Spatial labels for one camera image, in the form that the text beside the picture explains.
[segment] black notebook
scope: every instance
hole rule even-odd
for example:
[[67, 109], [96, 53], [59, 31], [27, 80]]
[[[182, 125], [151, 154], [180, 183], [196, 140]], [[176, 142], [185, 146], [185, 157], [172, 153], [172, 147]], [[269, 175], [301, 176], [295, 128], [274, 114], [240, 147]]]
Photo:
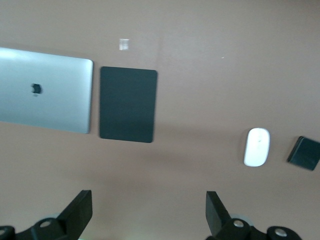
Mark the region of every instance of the black notebook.
[[100, 137], [151, 143], [158, 73], [109, 67], [100, 70]]
[[320, 160], [320, 142], [300, 136], [288, 162], [313, 171]]

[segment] magic mouse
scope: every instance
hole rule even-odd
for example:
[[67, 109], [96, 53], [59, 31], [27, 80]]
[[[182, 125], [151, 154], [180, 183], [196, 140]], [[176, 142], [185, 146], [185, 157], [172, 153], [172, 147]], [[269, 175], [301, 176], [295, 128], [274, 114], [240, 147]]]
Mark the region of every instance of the magic mouse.
[[249, 131], [245, 153], [244, 164], [249, 167], [258, 167], [267, 160], [270, 146], [270, 134], [265, 128], [253, 128]]

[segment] dark gray tablet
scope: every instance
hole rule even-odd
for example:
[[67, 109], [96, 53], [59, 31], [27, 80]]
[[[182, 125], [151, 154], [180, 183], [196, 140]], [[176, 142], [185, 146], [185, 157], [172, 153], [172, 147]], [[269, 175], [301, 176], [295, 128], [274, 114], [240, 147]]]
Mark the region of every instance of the dark gray tablet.
[[151, 143], [158, 73], [109, 67], [100, 70], [100, 137]]

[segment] apple logo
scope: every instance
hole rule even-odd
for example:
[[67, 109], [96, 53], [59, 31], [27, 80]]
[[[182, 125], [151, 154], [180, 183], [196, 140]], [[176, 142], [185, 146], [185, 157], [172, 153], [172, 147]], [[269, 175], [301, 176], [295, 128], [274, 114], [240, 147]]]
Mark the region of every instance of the apple logo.
[[33, 83], [31, 87], [33, 88], [32, 92], [34, 93], [35, 96], [37, 96], [37, 94], [42, 93], [42, 87], [40, 84]]

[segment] laptop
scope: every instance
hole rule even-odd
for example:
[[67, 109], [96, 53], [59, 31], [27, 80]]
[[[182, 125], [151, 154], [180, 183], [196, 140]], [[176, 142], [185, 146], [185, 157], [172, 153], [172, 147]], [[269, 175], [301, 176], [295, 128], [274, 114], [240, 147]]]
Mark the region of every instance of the laptop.
[[0, 47], [0, 122], [90, 129], [93, 62]]

